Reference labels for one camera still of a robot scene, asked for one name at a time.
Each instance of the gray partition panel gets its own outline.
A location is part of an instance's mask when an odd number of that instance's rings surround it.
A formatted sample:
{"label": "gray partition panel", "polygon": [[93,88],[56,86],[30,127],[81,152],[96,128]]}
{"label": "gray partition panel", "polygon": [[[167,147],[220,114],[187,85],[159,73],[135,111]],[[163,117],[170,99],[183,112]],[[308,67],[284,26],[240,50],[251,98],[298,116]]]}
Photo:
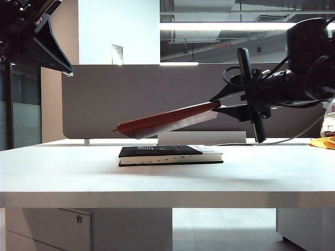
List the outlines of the gray partition panel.
{"label": "gray partition panel", "polygon": [[[276,64],[253,64],[272,69]],[[225,85],[222,70],[232,64],[198,66],[77,65],[74,77],[62,77],[63,131],[70,139],[124,138],[112,132],[120,122],[206,102]],[[239,96],[225,105],[240,103]],[[298,134],[324,113],[321,105],[307,109],[280,108],[264,120],[266,136],[284,138]],[[305,136],[318,137],[321,124]],[[250,122],[228,115],[199,123],[185,131],[247,131]]]}

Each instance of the ceiling light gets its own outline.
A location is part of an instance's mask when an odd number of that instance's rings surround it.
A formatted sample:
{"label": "ceiling light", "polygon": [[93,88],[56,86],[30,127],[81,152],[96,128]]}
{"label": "ceiling light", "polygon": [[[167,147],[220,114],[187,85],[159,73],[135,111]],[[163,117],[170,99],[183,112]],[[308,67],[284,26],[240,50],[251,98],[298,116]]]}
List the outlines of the ceiling light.
{"label": "ceiling light", "polygon": [[198,65],[199,62],[162,62],[159,65],[162,66],[190,66],[190,65]]}
{"label": "ceiling light", "polygon": [[[237,30],[237,31],[267,31],[287,30],[294,26],[293,22],[162,22],[160,30]],[[335,23],[328,25],[334,30]]]}

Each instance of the black book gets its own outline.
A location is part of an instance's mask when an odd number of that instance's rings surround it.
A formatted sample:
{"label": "black book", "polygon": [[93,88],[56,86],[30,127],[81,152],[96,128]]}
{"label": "black book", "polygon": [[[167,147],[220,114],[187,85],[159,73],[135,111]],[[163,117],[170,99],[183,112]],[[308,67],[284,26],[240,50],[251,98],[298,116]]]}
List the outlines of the black book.
{"label": "black book", "polygon": [[222,153],[204,145],[122,147],[119,166],[222,163]]}

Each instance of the white cabinet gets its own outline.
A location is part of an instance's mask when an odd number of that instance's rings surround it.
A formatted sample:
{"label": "white cabinet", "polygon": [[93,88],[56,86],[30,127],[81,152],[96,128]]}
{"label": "white cabinet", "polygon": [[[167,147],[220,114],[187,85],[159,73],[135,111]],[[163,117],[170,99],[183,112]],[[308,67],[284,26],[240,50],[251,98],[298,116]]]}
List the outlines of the white cabinet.
{"label": "white cabinet", "polygon": [[[6,230],[66,251],[91,251],[89,214],[63,209],[9,208]],[[11,244],[12,240],[6,237],[6,245]]]}
{"label": "white cabinet", "polygon": [[6,251],[63,251],[59,248],[34,241],[28,237],[7,231]]}
{"label": "white cabinet", "polygon": [[335,250],[335,209],[279,208],[277,231],[306,251]]}
{"label": "white cabinet", "polygon": [[7,208],[6,230],[6,251],[172,251],[172,208]]}

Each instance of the pipe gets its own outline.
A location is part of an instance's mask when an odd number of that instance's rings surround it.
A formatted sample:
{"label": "pipe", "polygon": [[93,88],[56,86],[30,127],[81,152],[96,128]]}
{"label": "pipe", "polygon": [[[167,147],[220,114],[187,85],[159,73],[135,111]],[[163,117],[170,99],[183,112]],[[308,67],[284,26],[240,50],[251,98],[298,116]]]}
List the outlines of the pipe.
{"label": "pipe", "polygon": [[160,15],[208,15],[208,14],[270,14],[270,15],[286,15],[286,14],[335,14],[335,10],[174,10],[172,12],[160,12]]}

